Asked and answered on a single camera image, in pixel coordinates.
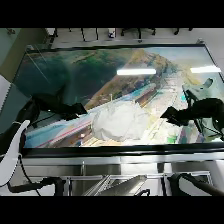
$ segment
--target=white floor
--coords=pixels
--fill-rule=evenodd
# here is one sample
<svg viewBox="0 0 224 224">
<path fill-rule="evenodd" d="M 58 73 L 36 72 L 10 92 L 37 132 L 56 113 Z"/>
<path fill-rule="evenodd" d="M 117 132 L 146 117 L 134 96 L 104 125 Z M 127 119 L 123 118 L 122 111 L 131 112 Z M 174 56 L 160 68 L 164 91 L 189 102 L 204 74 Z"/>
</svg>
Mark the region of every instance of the white floor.
<svg viewBox="0 0 224 224">
<path fill-rule="evenodd" d="M 82 33 L 80 28 L 58 28 L 58 37 L 54 40 L 54 45 L 60 46 L 61 43 L 83 43 Z M 216 63 L 224 73 L 224 28 L 194 28 L 188 31 L 187 28 L 180 29 L 177 36 L 173 34 L 175 29 L 172 28 L 157 28 L 156 35 L 152 36 L 152 30 L 142 28 L 142 39 L 147 39 L 151 43 L 196 43 L 199 38 L 202 38 L 209 50 L 212 53 Z M 84 28 L 86 41 L 96 41 L 96 29 Z M 108 28 L 98 28 L 99 41 L 114 41 L 114 40 L 133 40 L 138 38 L 137 29 L 126 31 L 124 36 L 121 36 L 121 28 L 116 28 L 116 38 L 108 37 Z"/>
</svg>

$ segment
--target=table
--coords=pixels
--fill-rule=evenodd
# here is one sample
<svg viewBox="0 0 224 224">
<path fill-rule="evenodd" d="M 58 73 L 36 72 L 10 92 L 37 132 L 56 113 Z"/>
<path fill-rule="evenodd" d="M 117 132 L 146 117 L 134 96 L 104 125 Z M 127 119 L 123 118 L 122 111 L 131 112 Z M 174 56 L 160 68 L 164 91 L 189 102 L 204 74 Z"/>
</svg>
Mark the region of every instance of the table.
<svg viewBox="0 0 224 224">
<path fill-rule="evenodd" d="M 190 71 L 205 66 L 215 66 L 215 62 L 204 44 L 120 44 L 27 51 L 1 112 L 1 128 L 11 124 L 32 94 L 54 95 L 63 87 L 64 103 L 81 102 L 89 114 L 72 121 L 54 116 L 40 122 L 37 129 L 30 127 L 26 147 L 33 148 L 31 157 L 222 153 L 224 144 L 207 143 L 193 121 L 187 127 L 178 127 L 160 118 L 171 105 L 179 110 L 187 107 L 184 84 L 200 86 L 212 78 L 210 97 L 223 98 L 221 73 Z M 155 68 L 156 74 L 118 77 L 117 70 L 124 67 Z M 111 101 L 125 100 L 138 102 L 149 115 L 142 138 L 125 142 L 94 138 L 90 115 Z M 51 115 L 42 112 L 39 119 Z"/>
</svg>

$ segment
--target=colorful printed image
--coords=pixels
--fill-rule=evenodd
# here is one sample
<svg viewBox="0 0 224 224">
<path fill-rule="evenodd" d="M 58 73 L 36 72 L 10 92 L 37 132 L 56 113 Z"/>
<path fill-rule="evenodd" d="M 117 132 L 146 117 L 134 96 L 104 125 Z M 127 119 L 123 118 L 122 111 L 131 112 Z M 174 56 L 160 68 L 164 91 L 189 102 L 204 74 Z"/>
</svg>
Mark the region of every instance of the colorful printed image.
<svg viewBox="0 0 224 224">
<path fill-rule="evenodd" d="M 204 47 L 148 47 L 28 52 L 14 80 L 26 96 L 60 95 L 63 103 L 82 103 L 87 115 L 65 121 L 53 117 L 27 131 L 26 147 L 85 147 L 204 142 L 190 122 L 178 127 L 160 116 L 169 106 L 187 108 L 183 85 L 202 85 L 210 78 L 210 97 L 224 98 L 219 73 L 193 74 L 191 68 L 214 65 Z M 152 68 L 150 75 L 117 75 L 121 69 Z M 93 119 L 103 108 L 132 101 L 147 114 L 141 138 L 115 141 L 94 136 Z"/>
</svg>

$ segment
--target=green wall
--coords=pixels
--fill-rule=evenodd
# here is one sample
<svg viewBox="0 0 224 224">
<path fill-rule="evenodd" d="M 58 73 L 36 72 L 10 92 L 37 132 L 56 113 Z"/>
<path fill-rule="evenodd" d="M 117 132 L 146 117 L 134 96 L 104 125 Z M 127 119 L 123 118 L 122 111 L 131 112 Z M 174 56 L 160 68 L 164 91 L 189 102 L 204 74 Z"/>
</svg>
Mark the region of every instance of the green wall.
<svg viewBox="0 0 224 224">
<path fill-rule="evenodd" d="M 0 75 L 12 81 L 27 45 L 45 43 L 45 28 L 13 28 L 16 33 L 8 35 L 0 28 Z"/>
</svg>

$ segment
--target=crumpled white cloth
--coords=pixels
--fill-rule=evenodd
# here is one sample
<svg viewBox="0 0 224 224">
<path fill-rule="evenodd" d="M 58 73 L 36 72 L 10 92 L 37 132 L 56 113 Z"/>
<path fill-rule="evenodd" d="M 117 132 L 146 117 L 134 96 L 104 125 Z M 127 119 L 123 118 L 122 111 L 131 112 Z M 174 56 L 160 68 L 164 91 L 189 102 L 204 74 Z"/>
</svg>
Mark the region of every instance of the crumpled white cloth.
<svg viewBox="0 0 224 224">
<path fill-rule="evenodd" d="M 138 103 L 112 102 L 96 113 L 92 122 L 92 132 L 95 138 L 105 141 L 138 140 L 147 128 L 148 118 L 148 113 Z"/>
</svg>

